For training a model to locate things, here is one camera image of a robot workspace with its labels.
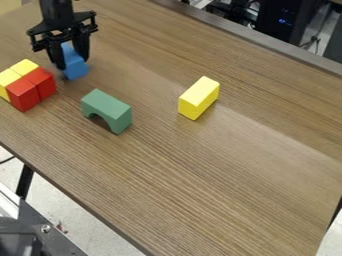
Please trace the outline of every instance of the black equipment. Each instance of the black equipment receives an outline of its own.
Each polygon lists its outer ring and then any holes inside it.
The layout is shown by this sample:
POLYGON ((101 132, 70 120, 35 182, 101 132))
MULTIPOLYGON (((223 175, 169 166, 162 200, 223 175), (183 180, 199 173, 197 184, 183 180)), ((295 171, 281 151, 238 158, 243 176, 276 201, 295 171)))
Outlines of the black equipment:
POLYGON ((262 0, 256 30, 300 45, 306 27, 324 0, 262 0))

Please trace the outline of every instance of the wooden block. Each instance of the wooden block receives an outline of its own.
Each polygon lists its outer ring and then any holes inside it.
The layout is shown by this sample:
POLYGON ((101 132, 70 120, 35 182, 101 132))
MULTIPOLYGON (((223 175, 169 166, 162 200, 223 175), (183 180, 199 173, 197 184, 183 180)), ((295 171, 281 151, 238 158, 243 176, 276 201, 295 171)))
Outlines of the wooden block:
POLYGON ((24 77, 36 85, 41 101, 56 93, 57 88, 53 75, 42 67, 36 68, 24 77))
POLYGON ((18 62, 17 64, 13 65, 12 67, 10 67, 11 70, 13 70, 14 72, 18 73, 21 76, 24 76, 30 72, 32 72, 33 70, 35 70, 36 68, 38 68, 39 66, 28 60, 28 59, 24 59, 20 62, 18 62))
POLYGON ((89 66, 84 59, 68 44, 62 44, 66 68, 63 73, 69 80, 75 80, 85 76, 89 72, 89 66))
POLYGON ((203 76, 179 97, 178 112, 196 120, 217 100, 220 84, 203 76))
POLYGON ((26 112, 40 102, 36 86, 25 77, 8 85, 6 90, 11 104, 22 112, 26 112))
POLYGON ((6 69, 5 71, 0 73, 0 97, 4 98, 7 101, 10 101, 8 97, 8 93, 6 91, 6 87, 16 80, 20 79, 21 76, 16 72, 6 69))
POLYGON ((81 100, 83 115, 91 118, 101 116, 115 134, 120 134, 132 123, 132 110, 127 104, 94 89, 81 100))

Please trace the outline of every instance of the green arch block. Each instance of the green arch block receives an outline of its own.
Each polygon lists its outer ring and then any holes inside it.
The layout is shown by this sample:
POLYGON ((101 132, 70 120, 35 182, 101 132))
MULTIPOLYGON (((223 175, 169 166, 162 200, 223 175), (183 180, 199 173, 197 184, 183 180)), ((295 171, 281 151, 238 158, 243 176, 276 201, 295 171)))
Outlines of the green arch block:
POLYGON ((81 107, 85 117, 99 115, 115 134, 122 133, 132 123, 132 108, 99 89, 84 96, 81 107))

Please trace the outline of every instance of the red cube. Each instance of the red cube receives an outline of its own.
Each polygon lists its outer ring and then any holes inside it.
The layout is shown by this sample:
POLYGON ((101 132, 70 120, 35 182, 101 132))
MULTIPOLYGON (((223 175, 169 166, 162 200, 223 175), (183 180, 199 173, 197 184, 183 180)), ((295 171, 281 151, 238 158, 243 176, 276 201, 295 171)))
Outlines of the red cube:
POLYGON ((53 75, 39 67, 24 76, 26 80, 37 86, 40 100, 43 101, 56 92, 56 82, 53 75))
POLYGON ((6 86, 11 104, 21 112, 33 108, 40 102, 36 86, 24 77, 6 86))

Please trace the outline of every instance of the yellow rectangular block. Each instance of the yellow rectangular block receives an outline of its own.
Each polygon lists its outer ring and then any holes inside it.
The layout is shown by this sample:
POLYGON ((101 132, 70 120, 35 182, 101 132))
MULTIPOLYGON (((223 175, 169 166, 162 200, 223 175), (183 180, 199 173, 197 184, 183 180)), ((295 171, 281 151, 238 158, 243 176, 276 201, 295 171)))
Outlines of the yellow rectangular block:
POLYGON ((24 76, 38 67, 39 66, 36 63, 28 59, 24 59, 18 62, 17 64, 13 65, 12 67, 10 67, 10 69, 13 70, 14 72, 17 72, 19 75, 24 76))
POLYGON ((8 102, 10 101, 6 86, 10 85, 11 83, 17 81, 21 76, 15 73, 13 70, 6 69, 5 71, 0 73, 0 97, 4 98, 8 102))
POLYGON ((179 97, 178 112, 196 120, 217 100, 220 83, 203 76, 179 97))

